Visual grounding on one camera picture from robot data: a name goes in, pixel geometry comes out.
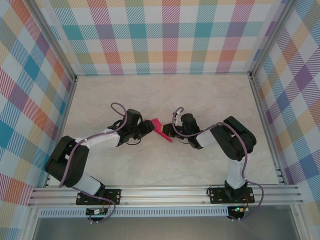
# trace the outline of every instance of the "table surface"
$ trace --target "table surface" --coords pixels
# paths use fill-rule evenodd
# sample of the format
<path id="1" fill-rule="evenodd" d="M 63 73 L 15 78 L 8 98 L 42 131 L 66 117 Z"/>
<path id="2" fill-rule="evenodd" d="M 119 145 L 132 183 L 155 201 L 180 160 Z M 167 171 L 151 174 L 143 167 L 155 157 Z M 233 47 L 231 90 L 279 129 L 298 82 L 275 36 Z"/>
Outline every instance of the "table surface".
<path id="1" fill-rule="evenodd" d="M 81 76 L 63 135 L 89 136 L 122 119 L 110 108 L 112 102 L 138 110 L 144 119 L 158 118 L 162 124 L 170 123 L 181 106 L 184 113 L 193 114 L 200 129 L 234 116 L 257 139 L 247 179 L 279 183 L 246 75 Z M 178 139 L 170 143 L 153 131 L 138 145 L 124 144 L 94 155 L 85 171 L 105 185 L 223 184 L 228 157 L 218 144 L 197 150 Z"/>

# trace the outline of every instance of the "white marble floor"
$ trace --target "white marble floor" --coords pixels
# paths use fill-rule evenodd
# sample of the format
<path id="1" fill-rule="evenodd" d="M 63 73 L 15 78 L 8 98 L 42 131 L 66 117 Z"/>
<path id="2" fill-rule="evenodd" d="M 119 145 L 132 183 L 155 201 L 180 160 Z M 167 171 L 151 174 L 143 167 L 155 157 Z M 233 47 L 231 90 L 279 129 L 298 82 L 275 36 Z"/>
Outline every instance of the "white marble floor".
<path id="1" fill-rule="evenodd" d="M 256 137 L 246 176 L 261 184 L 278 179 L 246 75 L 125 75 L 80 77 L 64 135 L 84 137 L 122 117 L 110 103 L 122 103 L 144 119 L 171 122 L 177 107 L 192 113 L 201 129 L 234 116 Z M 139 145 L 106 149 L 87 160 L 85 171 L 105 185 L 223 184 L 228 161 L 216 144 L 201 150 L 168 142 L 152 132 Z"/>

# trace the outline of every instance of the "pink foam piece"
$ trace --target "pink foam piece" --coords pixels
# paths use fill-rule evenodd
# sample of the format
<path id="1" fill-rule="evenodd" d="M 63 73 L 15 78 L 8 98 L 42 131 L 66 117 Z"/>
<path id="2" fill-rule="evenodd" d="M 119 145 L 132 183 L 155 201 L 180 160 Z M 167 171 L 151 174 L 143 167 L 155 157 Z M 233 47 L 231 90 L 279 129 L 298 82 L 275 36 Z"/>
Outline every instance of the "pink foam piece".
<path id="1" fill-rule="evenodd" d="M 161 135 L 162 137 L 164 137 L 165 139 L 167 139 L 170 143 L 172 143 L 172 139 L 170 137 L 168 137 L 167 135 L 165 135 L 162 131 L 161 131 L 161 127 L 162 127 L 162 124 L 161 122 L 159 121 L 158 118 L 155 118 L 155 119 L 152 119 L 151 122 L 153 123 L 154 125 L 154 131 Z"/>

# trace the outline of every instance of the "perforated metal strip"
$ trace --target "perforated metal strip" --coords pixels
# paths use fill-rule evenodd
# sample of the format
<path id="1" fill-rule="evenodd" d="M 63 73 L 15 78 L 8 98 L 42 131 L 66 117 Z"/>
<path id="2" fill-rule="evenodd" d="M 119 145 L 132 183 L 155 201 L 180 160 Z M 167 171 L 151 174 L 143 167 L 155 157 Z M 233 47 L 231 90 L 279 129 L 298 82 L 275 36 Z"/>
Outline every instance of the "perforated metal strip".
<path id="1" fill-rule="evenodd" d="M 226 206 L 204 207 L 121 207 L 113 218 L 227 216 Z M 40 218 L 87 218 L 85 208 L 43 208 Z"/>

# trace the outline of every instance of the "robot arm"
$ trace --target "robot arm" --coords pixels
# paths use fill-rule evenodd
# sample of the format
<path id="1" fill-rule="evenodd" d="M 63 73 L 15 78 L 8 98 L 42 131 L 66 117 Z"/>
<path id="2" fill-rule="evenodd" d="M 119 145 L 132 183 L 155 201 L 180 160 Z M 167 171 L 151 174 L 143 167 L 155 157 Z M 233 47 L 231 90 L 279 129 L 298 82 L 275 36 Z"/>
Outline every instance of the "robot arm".
<path id="1" fill-rule="evenodd" d="M 235 201 L 243 195 L 247 188 L 247 181 L 243 178 L 242 171 L 245 163 L 245 151 L 239 139 L 225 125 L 216 124 L 210 129 L 200 131 L 197 122 L 191 113 L 186 113 L 181 116 L 182 126 L 176 126 L 176 130 L 182 135 L 198 135 L 187 137 L 189 144 L 195 149 L 202 149 L 218 143 L 223 152 L 228 156 L 229 170 L 227 178 L 224 182 L 224 192 L 230 199 Z M 257 143 L 255 136 L 245 128 L 233 116 L 228 117 L 223 121 L 234 129 L 245 144 L 247 153 L 252 153 L 254 146 Z M 184 139 L 184 136 L 179 135 L 171 123 L 166 124 L 162 128 L 162 132 L 169 137 Z"/>
<path id="2" fill-rule="evenodd" d="M 95 137 L 71 138 L 64 136 L 58 142 L 48 159 L 44 170 L 59 181 L 62 181 L 71 151 L 81 143 L 74 151 L 69 163 L 67 175 L 63 184 L 68 188 L 76 188 L 90 195 L 103 195 L 105 186 L 84 172 L 87 159 L 92 155 L 109 148 L 119 147 L 129 141 L 130 138 L 140 140 L 155 127 L 150 120 L 143 120 L 140 112 L 128 109 L 127 121 L 125 117 L 116 121 L 104 131 L 95 134 Z M 117 132 L 113 130 L 125 125 Z"/>

